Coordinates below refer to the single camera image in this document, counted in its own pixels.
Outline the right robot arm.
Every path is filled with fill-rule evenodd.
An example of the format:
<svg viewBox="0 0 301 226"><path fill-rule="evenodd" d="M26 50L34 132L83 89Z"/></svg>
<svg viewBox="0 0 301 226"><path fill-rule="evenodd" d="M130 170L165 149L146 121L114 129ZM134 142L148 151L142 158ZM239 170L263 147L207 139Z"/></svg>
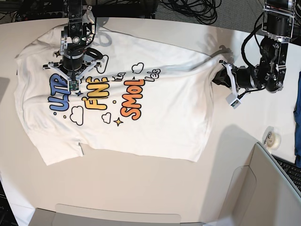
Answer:
<svg viewBox="0 0 301 226"><path fill-rule="evenodd" d="M68 24L61 32L59 53L63 56L61 67L70 80L83 72L84 55L93 60L103 59L102 53L91 48L96 35L96 20L92 18L92 6L83 5L82 0L66 0L63 4Z"/></svg>

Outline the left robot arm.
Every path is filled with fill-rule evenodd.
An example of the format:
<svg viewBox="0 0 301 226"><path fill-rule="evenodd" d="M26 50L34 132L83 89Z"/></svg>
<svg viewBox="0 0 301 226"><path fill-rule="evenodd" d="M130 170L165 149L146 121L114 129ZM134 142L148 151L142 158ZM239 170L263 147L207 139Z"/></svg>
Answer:
<svg viewBox="0 0 301 226"><path fill-rule="evenodd" d="M264 89L270 93L280 91L286 73L288 44L294 38L295 8L298 3L297 0L266 0L253 31L241 46L241 56L247 66L225 64L213 83L228 87L233 92L240 89L245 89L246 93ZM253 65L247 60L245 48L251 38L256 38L258 31L264 33L263 39L257 42L261 58L259 64Z"/></svg>

